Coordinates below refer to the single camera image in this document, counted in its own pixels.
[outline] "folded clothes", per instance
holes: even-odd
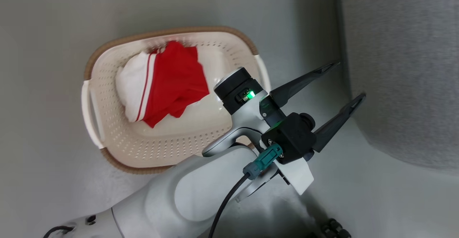
[[[143,120],[152,128],[168,114],[180,117],[209,94],[196,47],[169,42],[156,52],[135,55],[115,80],[128,121]]]

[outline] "laundry basket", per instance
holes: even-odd
[[[210,94],[187,107],[182,117],[165,117],[154,128],[128,122],[115,75],[134,55],[178,41],[198,48]],[[165,171],[190,155],[201,155],[231,128],[231,116],[213,92],[226,74],[245,67],[264,89],[269,77],[252,41],[229,27],[188,27],[139,34],[106,43],[90,57],[82,85],[82,114],[93,143],[116,168],[135,174]]]

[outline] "basket handle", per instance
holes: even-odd
[[[269,81],[268,71],[260,55],[255,55],[255,60],[257,61],[260,69],[261,80],[263,82],[263,89],[268,93],[271,92],[271,81]]]
[[[83,86],[81,88],[81,109],[83,113],[83,120],[85,121],[86,129],[87,129],[87,132],[89,133],[89,137],[91,138],[92,142],[99,149],[102,149],[105,146],[102,145],[102,141],[100,140],[101,133],[98,134],[98,131],[96,130],[93,119],[92,119],[91,108],[90,108],[91,105],[89,101],[90,97],[91,97],[91,94],[89,90],[89,80],[87,80],[83,82]],[[95,117],[98,118],[99,111],[97,109],[97,106],[93,106],[92,108],[94,110]]]

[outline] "red cloth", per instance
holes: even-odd
[[[169,42],[156,55],[144,121],[153,128],[166,115],[178,118],[185,108],[209,94],[196,47]]]

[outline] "cable connector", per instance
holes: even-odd
[[[249,180],[254,180],[265,170],[276,158],[282,155],[282,148],[276,143],[266,148],[253,162],[250,162],[242,172],[249,175]]]

